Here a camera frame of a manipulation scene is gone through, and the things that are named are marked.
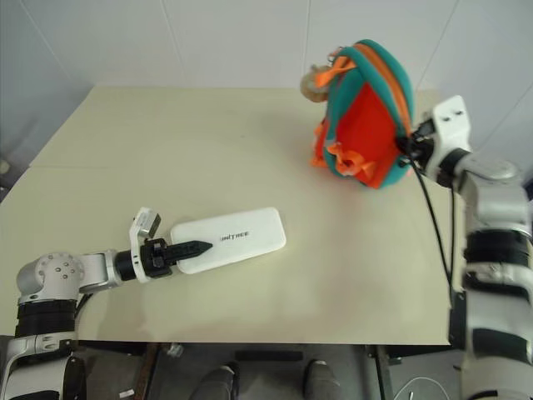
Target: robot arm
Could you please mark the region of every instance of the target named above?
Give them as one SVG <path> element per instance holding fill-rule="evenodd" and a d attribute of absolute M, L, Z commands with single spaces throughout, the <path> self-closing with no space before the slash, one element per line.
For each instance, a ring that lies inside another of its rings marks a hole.
<path fill-rule="evenodd" d="M 143 207 L 130 228 L 131 251 L 82 256 L 55 252 L 20 270 L 18 325 L 7 346 L 1 400 L 22 399 L 30 393 L 39 393 L 35 398 L 43 399 L 85 399 L 83 362 L 72 356 L 79 293 L 116 288 L 135 278 L 148 282 L 169 275 L 177 261 L 212 247 L 199 241 L 167 246 L 162 238 L 152 240 L 160 221 L 158 214 Z"/>
<path fill-rule="evenodd" d="M 466 267 L 450 313 L 450 343 L 465 351 L 465 400 L 533 398 L 531 220 L 516 167 L 471 152 L 465 104 L 437 105 L 411 137 L 421 171 L 466 204 Z"/>

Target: wall tile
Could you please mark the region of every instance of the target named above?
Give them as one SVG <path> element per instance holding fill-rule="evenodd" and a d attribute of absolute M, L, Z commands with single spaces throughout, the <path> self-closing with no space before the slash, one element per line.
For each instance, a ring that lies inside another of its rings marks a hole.
<path fill-rule="evenodd" d="M 191 86 L 298 86 L 307 0 L 165 0 L 165 4 Z"/>
<path fill-rule="evenodd" d="M 521 99 L 483 146 L 533 173 L 533 88 Z"/>
<path fill-rule="evenodd" d="M 83 100 L 16 0 L 0 2 L 0 151 L 25 168 Z"/>
<path fill-rule="evenodd" d="M 389 50 L 415 87 L 456 0 L 311 0 L 306 68 L 338 46 L 369 38 Z"/>
<path fill-rule="evenodd" d="M 23 1 L 74 78 L 101 85 L 184 83 L 160 2 Z"/>
<path fill-rule="evenodd" d="M 533 2 L 460 2 L 424 76 L 422 87 L 465 98 L 475 147 L 533 82 L 533 28 L 525 23 L 531 20 Z"/>

